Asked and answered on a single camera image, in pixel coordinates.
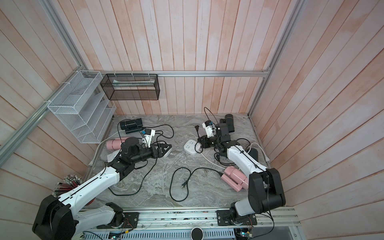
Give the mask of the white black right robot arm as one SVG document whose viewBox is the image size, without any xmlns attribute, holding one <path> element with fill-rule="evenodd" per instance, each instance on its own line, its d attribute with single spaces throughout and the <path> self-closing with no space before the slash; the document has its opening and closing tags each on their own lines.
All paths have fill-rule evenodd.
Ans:
<svg viewBox="0 0 384 240">
<path fill-rule="evenodd" d="M 215 125 L 211 121 L 202 124 L 206 131 L 202 148 L 216 148 L 239 167 L 249 181 L 248 197 L 232 203 L 230 211 L 234 219 L 251 214 L 262 214 L 286 204 L 281 176 L 278 170 L 260 164 L 238 141 L 232 140 L 225 123 Z"/>
</svg>

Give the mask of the pink hair dryer under arm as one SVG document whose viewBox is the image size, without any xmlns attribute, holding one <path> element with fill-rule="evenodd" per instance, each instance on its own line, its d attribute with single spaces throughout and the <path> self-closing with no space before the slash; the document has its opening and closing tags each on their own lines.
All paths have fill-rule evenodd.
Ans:
<svg viewBox="0 0 384 240">
<path fill-rule="evenodd" d="M 221 179 L 227 183 L 231 188 L 236 192 L 241 191 L 242 189 L 249 189 L 249 180 L 246 175 L 240 170 L 234 168 L 233 166 L 227 167 L 224 170 Z"/>
</svg>

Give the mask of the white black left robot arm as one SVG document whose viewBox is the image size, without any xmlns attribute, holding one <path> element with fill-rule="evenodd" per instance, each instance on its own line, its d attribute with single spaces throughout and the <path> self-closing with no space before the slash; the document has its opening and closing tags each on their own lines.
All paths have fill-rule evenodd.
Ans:
<svg viewBox="0 0 384 240">
<path fill-rule="evenodd" d="M 114 203 L 85 212 L 81 209 L 128 176 L 136 163 L 166 157 L 171 150 L 172 145 L 164 141 L 144 148 L 138 138 L 127 138 L 113 160 L 98 174 L 59 197 L 50 195 L 42 200 L 33 233 L 42 240 L 70 240 L 74 235 L 101 225 L 120 228 L 124 225 L 125 215 Z"/>
</svg>

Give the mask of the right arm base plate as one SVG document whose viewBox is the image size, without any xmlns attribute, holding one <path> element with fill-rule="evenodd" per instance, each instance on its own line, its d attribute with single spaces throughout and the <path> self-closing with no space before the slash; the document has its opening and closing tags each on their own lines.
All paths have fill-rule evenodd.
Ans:
<svg viewBox="0 0 384 240">
<path fill-rule="evenodd" d="M 230 207 L 228 210 L 217 210 L 217 222 L 219 226 L 256 226 L 257 219 L 255 215 L 240 216 L 235 207 Z"/>
</svg>

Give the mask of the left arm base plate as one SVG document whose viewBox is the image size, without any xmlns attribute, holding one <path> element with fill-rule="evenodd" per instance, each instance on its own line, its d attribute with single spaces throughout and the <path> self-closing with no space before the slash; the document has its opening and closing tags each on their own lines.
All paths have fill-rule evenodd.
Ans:
<svg viewBox="0 0 384 240">
<path fill-rule="evenodd" d="M 135 229 L 137 227 L 139 220 L 139 212 L 124 212 L 121 207 L 112 202 L 106 203 L 106 206 L 111 207 L 114 210 L 115 216 L 109 224 L 99 225 L 97 226 L 97 229 Z"/>
</svg>

